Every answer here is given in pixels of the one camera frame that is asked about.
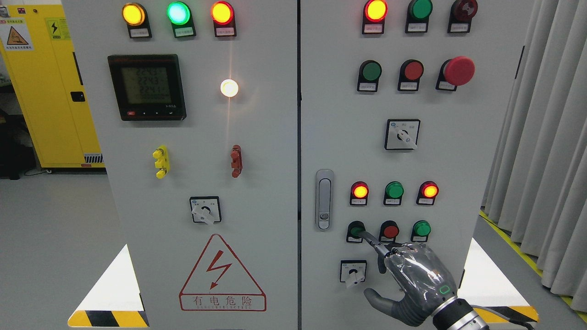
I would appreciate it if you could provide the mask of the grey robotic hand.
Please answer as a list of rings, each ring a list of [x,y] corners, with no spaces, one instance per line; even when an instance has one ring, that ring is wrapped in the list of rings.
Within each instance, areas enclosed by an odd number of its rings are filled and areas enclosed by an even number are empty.
[[[417,327],[456,295],[453,276],[426,244],[384,245],[367,231],[356,230],[354,234],[374,248],[378,262],[390,271],[404,292],[403,299],[398,302],[366,288],[363,293],[374,309],[408,326]]]

